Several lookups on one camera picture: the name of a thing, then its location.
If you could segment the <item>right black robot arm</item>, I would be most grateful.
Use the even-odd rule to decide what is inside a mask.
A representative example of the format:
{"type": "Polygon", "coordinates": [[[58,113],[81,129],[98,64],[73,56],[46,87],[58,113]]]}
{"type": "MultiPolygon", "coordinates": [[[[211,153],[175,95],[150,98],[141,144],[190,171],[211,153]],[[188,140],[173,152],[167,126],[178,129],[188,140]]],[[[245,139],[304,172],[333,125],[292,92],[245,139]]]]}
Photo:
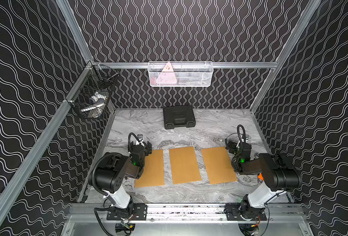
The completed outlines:
{"type": "Polygon", "coordinates": [[[269,202],[275,198],[300,187],[301,175],[285,154],[259,153],[250,157],[252,146],[247,142],[245,127],[237,126],[238,142],[225,138],[226,150],[233,154],[231,166],[240,175],[261,175],[261,184],[251,193],[245,195],[237,208],[229,213],[237,213],[243,220],[255,217],[264,219],[263,213],[269,202]]]}

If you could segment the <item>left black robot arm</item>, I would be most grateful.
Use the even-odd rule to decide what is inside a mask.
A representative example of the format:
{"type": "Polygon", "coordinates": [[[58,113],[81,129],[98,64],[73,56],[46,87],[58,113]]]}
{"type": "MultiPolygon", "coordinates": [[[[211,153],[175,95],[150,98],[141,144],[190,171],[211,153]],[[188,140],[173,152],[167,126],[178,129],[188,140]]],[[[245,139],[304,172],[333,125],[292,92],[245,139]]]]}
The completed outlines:
{"type": "Polygon", "coordinates": [[[128,135],[128,154],[118,152],[105,153],[90,172],[90,184],[106,200],[109,207],[103,207],[108,212],[115,213],[121,219],[133,216],[134,203],[132,197],[122,186],[124,179],[138,180],[145,168],[145,158],[152,154],[152,144],[144,139],[142,134],[128,135]]]}

